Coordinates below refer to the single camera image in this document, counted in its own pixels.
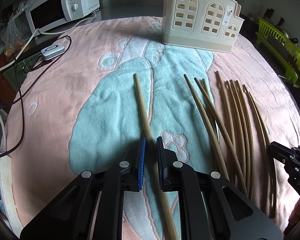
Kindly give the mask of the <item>person's right hand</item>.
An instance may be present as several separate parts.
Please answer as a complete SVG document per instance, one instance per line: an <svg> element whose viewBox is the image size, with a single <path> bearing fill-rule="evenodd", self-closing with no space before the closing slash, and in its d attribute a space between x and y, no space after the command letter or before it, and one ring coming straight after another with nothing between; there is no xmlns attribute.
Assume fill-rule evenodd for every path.
<svg viewBox="0 0 300 240"><path fill-rule="evenodd" d="M285 239L300 239L300 199L297 201L288 221L290 231Z"/></svg>

